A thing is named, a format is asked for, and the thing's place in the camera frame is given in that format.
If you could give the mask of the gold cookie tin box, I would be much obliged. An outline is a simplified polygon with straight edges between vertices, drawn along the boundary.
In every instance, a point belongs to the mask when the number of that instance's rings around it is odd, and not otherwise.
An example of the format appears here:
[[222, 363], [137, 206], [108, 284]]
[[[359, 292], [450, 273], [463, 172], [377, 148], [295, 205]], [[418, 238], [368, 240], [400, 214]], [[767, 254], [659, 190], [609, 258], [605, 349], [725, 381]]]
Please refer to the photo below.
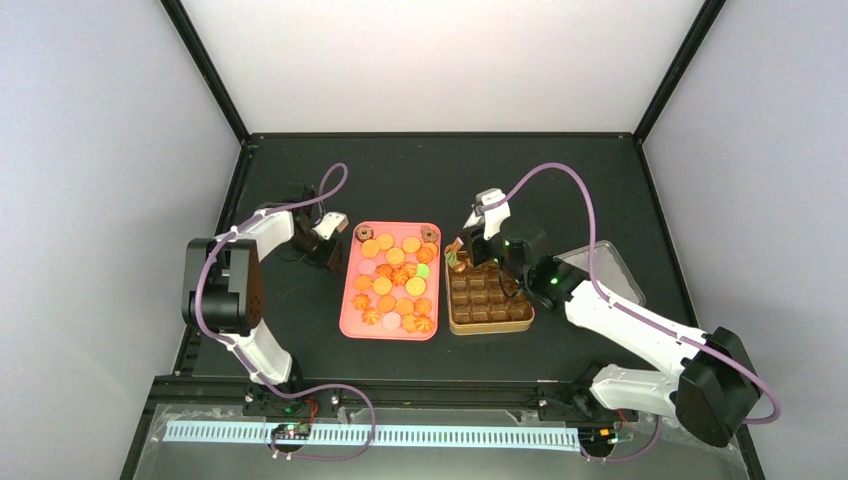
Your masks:
[[473, 266], [458, 241], [443, 250], [449, 326], [458, 336], [527, 331], [535, 310], [495, 261]]

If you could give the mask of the green round cookie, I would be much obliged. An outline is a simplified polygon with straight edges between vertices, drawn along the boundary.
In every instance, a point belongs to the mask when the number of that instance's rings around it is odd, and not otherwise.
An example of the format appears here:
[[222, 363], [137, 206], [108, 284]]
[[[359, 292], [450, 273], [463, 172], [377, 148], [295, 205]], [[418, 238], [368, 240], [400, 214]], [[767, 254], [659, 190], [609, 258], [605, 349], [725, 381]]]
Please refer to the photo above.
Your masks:
[[415, 273], [415, 275], [417, 277], [420, 277], [422, 279], [427, 279], [430, 276], [430, 273], [431, 273], [431, 271], [430, 271], [430, 268], [427, 264], [424, 264], [424, 263], [418, 263], [417, 264], [416, 273]]

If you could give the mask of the pink plastic tray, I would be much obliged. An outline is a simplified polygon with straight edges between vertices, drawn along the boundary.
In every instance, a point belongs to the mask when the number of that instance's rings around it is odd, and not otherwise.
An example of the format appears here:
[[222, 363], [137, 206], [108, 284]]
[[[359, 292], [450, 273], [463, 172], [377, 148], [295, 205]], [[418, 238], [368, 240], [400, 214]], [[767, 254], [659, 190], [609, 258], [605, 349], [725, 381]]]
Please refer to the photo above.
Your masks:
[[[374, 238], [364, 243], [354, 235], [359, 225], [369, 225]], [[364, 221], [356, 225], [352, 234], [352, 245], [345, 274], [344, 295], [339, 317], [339, 329], [352, 339], [393, 340], [423, 342], [435, 336], [438, 330], [441, 261], [440, 239], [437, 244], [424, 243], [420, 228], [427, 222]], [[373, 275], [360, 275], [357, 264], [365, 258], [377, 264]], [[416, 276], [418, 263], [427, 264], [430, 276], [426, 292], [419, 297], [410, 296], [405, 290], [406, 281]], [[402, 316], [402, 325], [396, 330], [387, 330], [381, 321], [369, 326], [362, 322], [362, 311], [378, 308], [383, 315], [395, 311]], [[419, 333], [414, 324], [416, 316], [428, 316], [435, 328], [429, 333]]]

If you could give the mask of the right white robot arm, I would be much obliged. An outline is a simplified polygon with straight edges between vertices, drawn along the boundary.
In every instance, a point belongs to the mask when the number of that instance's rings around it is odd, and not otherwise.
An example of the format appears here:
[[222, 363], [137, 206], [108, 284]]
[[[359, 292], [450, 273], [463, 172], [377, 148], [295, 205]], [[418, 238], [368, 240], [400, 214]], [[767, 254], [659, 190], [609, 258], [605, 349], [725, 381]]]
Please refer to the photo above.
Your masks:
[[650, 364], [648, 370], [602, 366], [569, 392], [572, 410], [593, 419], [603, 411], [638, 410], [673, 416], [692, 436], [725, 447], [746, 422], [764, 390], [741, 338], [724, 327], [707, 333], [681, 325], [592, 283], [587, 269], [531, 243], [482, 226], [458, 236], [471, 266], [487, 261], [515, 281], [532, 303], [562, 310], [573, 325], [601, 335]]

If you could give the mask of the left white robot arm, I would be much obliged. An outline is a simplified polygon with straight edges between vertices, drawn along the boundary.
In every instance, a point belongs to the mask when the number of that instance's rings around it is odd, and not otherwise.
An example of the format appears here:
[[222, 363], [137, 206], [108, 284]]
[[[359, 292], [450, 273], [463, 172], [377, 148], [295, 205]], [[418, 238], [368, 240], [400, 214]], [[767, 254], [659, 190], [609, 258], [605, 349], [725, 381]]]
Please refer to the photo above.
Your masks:
[[338, 270], [339, 233], [346, 214], [327, 211], [325, 195], [309, 186], [292, 203], [265, 203], [247, 220], [186, 247], [182, 290], [184, 321], [221, 344], [251, 382], [285, 399], [301, 397], [299, 366], [265, 321], [262, 261], [283, 245], [307, 263]]

